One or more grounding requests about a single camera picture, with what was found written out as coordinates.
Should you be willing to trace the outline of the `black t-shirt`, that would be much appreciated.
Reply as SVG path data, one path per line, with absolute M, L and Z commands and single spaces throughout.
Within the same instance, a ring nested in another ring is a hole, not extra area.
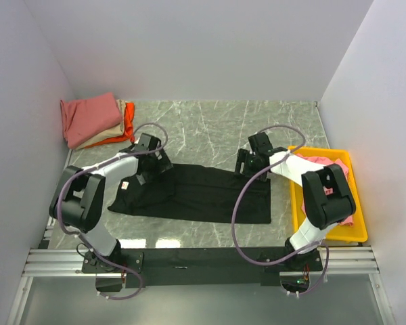
M 247 177 L 231 171 L 175 164 L 149 183 L 141 183 L 136 175 L 122 179 L 108 210 L 132 216 L 230 223 L 247 181 Z

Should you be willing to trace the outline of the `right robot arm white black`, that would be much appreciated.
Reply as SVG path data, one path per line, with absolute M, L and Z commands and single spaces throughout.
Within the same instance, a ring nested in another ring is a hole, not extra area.
M 307 253 L 314 251 L 330 230 L 355 214 L 357 207 L 353 193 L 340 165 L 318 164 L 296 155 L 295 152 L 304 144 L 291 150 L 274 148 L 263 131 L 250 136 L 248 141 L 251 150 L 239 149 L 235 164 L 235 173 L 249 178 L 235 202 L 231 216 L 235 249 L 251 264 L 272 266 L 284 262 L 289 269 L 298 270 L 307 262 Z M 248 257 L 239 247 L 235 221 L 247 189 L 255 180 L 265 179 L 268 173 L 285 177 L 302 188 L 306 217 L 298 230 L 286 240 L 283 257 L 260 262 Z

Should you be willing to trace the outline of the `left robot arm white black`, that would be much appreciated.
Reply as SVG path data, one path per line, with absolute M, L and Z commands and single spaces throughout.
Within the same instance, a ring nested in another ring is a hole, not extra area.
M 172 169 L 163 146 L 159 138 L 142 133 L 136 144 L 113 157 L 83 168 L 69 165 L 60 177 L 49 214 L 64 233 L 87 245 L 106 272 L 116 271 L 124 261 L 120 242 L 101 222 L 105 189 L 126 177 L 145 185 Z

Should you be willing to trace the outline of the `folded beige t-shirt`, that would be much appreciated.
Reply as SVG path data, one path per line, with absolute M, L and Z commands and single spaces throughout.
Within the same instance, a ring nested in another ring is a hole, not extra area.
M 116 126 L 110 127 L 109 129 L 101 131 L 97 135 L 94 135 L 93 137 L 89 138 L 87 141 L 85 141 L 81 145 L 77 146 L 76 147 L 77 150 L 86 148 L 86 147 L 96 144 L 98 142 L 102 142 L 106 139 L 110 139 L 111 137 L 118 137 L 118 136 L 121 136 L 124 134 L 126 103 L 124 100 L 116 100 L 116 105 L 119 109 L 119 112 L 121 113 L 121 118 L 122 118 L 121 122 L 119 122 L 119 124 L 117 124 Z

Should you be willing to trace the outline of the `folded orange t-shirt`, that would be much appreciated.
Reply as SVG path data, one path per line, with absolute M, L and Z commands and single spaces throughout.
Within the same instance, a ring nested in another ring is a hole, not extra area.
M 135 136 L 133 135 L 133 119 L 135 116 L 135 105 L 133 102 L 125 102 L 126 109 L 125 109 L 125 132 L 123 135 L 118 137 L 111 137 L 110 139 L 106 139 L 102 142 L 98 142 L 86 148 L 92 148 L 96 146 L 101 146 L 105 144 L 115 144 L 119 142 L 134 142 Z

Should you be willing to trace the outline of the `crumpled pink t-shirt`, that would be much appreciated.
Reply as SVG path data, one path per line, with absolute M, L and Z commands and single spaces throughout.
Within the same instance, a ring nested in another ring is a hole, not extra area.
M 321 165 L 332 165 L 332 164 L 337 164 L 339 165 L 344 173 L 344 176 L 346 180 L 348 180 L 348 174 L 349 174 L 349 168 L 342 162 L 341 159 L 337 158 L 336 160 L 331 160 L 328 157 L 324 156 L 304 156 L 302 154 L 296 154 L 298 157 L 301 157 L 307 161 L 310 161 L 312 163 L 317 163 Z M 341 225 L 346 225 L 346 226 L 353 226 L 353 216 L 350 215 L 347 217 L 343 222 L 340 223 Z

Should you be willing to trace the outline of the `folded pink t-shirt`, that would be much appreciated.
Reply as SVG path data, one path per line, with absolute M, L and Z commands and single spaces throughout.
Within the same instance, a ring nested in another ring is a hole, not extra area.
M 62 133 L 70 149 L 122 122 L 113 93 L 82 100 L 60 101 Z

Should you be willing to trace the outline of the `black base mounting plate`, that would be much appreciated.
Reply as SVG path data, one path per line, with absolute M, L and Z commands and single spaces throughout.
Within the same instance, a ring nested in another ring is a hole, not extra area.
M 287 255 L 284 247 L 248 247 L 243 251 L 251 259 L 272 262 Z M 273 266 L 253 265 L 243 259 L 235 248 L 123 248 L 117 264 L 135 270 L 145 286 L 254 284 L 280 286 L 280 273 L 320 272 L 323 270 L 319 251 L 297 255 Z M 125 288 L 138 288 L 139 279 L 133 274 L 112 267 L 92 252 L 85 253 L 83 274 L 121 274 Z

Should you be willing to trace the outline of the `yellow plastic bin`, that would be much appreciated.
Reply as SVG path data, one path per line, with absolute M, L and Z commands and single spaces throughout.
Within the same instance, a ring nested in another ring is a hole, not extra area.
M 296 154 L 300 154 L 304 157 L 326 157 L 333 162 L 340 160 L 348 168 L 346 179 L 355 200 L 356 211 L 343 224 L 337 225 L 334 229 L 330 230 L 325 239 L 347 243 L 366 242 L 368 239 L 367 228 L 365 226 L 357 185 L 355 182 L 355 176 L 353 173 L 353 166 L 351 164 L 349 153 L 346 150 L 302 147 L 298 151 L 296 151 Z M 305 220 L 305 214 L 301 208 L 303 203 L 302 188 L 293 181 L 290 181 L 290 200 L 292 210 L 292 225 L 293 230 L 296 231 L 299 229 L 301 223 Z

